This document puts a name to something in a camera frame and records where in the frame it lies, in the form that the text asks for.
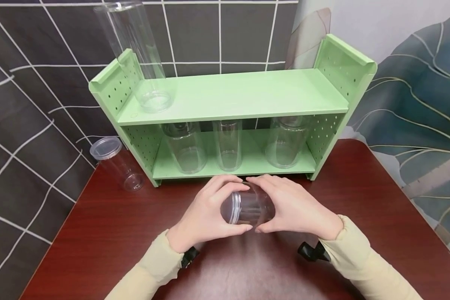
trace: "transparent cylinder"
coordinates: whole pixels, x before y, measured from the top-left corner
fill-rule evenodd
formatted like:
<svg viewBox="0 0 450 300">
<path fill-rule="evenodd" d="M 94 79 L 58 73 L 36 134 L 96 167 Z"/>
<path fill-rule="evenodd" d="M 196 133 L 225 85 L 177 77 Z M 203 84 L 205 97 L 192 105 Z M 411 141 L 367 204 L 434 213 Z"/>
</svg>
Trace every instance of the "transparent cylinder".
<svg viewBox="0 0 450 300">
<path fill-rule="evenodd" d="M 240 168 L 242 164 L 242 121 L 213 121 L 218 166 L 226 172 Z"/>
<path fill-rule="evenodd" d="M 139 190 L 145 183 L 142 169 L 117 137 L 99 139 L 90 148 L 90 154 L 127 192 Z"/>
<path fill-rule="evenodd" d="M 253 183 L 249 190 L 232 192 L 221 206 L 222 217 L 229 224 L 251 224 L 258 226 L 275 216 L 275 205 L 259 186 Z"/>
<path fill-rule="evenodd" d="M 311 116 L 274 117 L 265 156 L 277 168 L 291 168 L 297 164 L 306 141 Z"/>
<path fill-rule="evenodd" d="M 173 102 L 144 5 L 139 1 L 106 3 L 95 7 L 115 57 L 127 75 L 143 110 L 159 113 Z"/>
<path fill-rule="evenodd" d="M 194 174 L 203 169 L 207 163 L 207 155 L 198 123 L 163 124 L 162 130 L 181 173 Z"/>
</svg>

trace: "green shelf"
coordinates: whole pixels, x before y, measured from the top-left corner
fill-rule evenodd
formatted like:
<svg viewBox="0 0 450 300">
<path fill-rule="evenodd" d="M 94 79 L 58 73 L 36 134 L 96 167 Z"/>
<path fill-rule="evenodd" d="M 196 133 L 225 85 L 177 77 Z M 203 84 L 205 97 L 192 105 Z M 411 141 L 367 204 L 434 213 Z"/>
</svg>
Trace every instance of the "green shelf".
<svg viewBox="0 0 450 300">
<path fill-rule="evenodd" d="M 268 130 L 245 130 L 243 162 L 233 174 L 304 173 L 314 180 L 376 72 L 373 60 L 326 35 L 313 69 L 168 78 L 165 88 L 174 103 L 161 113 L 143 112 L 130 95 L 144 81 L 131 49 L 96 75 L 89 89 L 155 187 L 162 180 L 225 173 L 216 163 L 212 132 L 202 133 L 208 153 L 205 168 L 196 174 L 180 173 L 159 124 L 297 115 L 313 115 L 297 165 L 270 165 L 264 157 Z"/>
<path fill-rule="evenodd" d="M 283 173 L 314 173 L 316 163 L 309 149 L 305 147 L 300 153 L 298 163 L 288 169 L 279 169 L 270 165 L 265 158 L 265 145 L 269 129 L 244 130 L 242 133 L 242 165 L 238 170 L 229 172 L 235 175 L 256 174 L 283 174 Z M 183 174 L 178 171 L 175 162 L 163 139 L 158 149 L 155 165 L 153 166 L 153 179 L 179 179 L 190 177 L 212 177 L 224 174 L 225 171 L 218 167 L 216 160 L 215 140 L 212 132 L 201 133 L 202 140 L 207 152 L 207 164 L 196 174 Z"/>
<path fill-rule="evenodd" d="M 346 113 L 348 101 L 317 69 L 278 70 L 166 79 L 174 103 L 145 113 L 131 97 L 118 125 Z"/>
</svg>

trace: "beige sleeve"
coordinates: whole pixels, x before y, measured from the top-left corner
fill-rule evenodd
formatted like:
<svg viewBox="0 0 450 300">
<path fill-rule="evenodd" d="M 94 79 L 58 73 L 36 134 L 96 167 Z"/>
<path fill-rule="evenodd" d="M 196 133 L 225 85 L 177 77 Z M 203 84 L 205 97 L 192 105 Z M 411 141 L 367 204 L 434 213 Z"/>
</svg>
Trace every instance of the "beige sleeve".
<svg viewBox="0 0 450 300">
<path fill-rule="evenodd" d="M 421 300 L 420 295 L 388 262 L 370 247 L 367 237 L 344 215 L 336 240 L 320 240 L 332 265 L 367 300 Z"/>
<path fill-rule="evenodd" d="M 140 261 L 122 278 L 105 300 L 150 300 L 162 285 L 177 278 L 183 254 L 170 248 L 162 232 Z"/>
</svg>

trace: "person's right hand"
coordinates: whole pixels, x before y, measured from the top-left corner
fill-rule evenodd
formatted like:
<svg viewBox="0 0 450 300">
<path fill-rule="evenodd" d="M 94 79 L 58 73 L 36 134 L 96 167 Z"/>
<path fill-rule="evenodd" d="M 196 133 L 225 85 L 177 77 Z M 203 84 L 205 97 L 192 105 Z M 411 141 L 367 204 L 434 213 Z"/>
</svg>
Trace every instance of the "person's right hand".
<svg viewBox="0 0 450 300">
<path fill-rule="evenodd" d="M 335 240 L 344 227 L 338 215 L 289 179 L 265 174 L 247 177 L 247 181 L 260 186 L 275 205 L 275 217 L 257 226 L 258 233 L 296 231 L 316 234 L 322 240 Z"/>
</svg>

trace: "wooden table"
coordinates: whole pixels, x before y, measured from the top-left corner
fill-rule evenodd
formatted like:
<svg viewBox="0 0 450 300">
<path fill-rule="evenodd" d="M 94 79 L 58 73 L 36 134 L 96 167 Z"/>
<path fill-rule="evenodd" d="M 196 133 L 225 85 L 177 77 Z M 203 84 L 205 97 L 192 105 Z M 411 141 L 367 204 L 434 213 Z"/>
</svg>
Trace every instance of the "wooden table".
<svg viewBox="0 0 450 300">
<path fill-rule="evenodd" d="M 290 178 L 354 220 L 424 299 L 450 299 L 450 252 L 367 146 L 341 140 L 316 181 Z M 158 189 L 147 183 L 127 193 L 98 167 L 22 300 L 104 299 L 205 181 L 168 181 Z M 211 241 L 155 299 L 361 299 L 329 263 L 295 253 L 304 238 L 250 232 Z"/>
</svg>

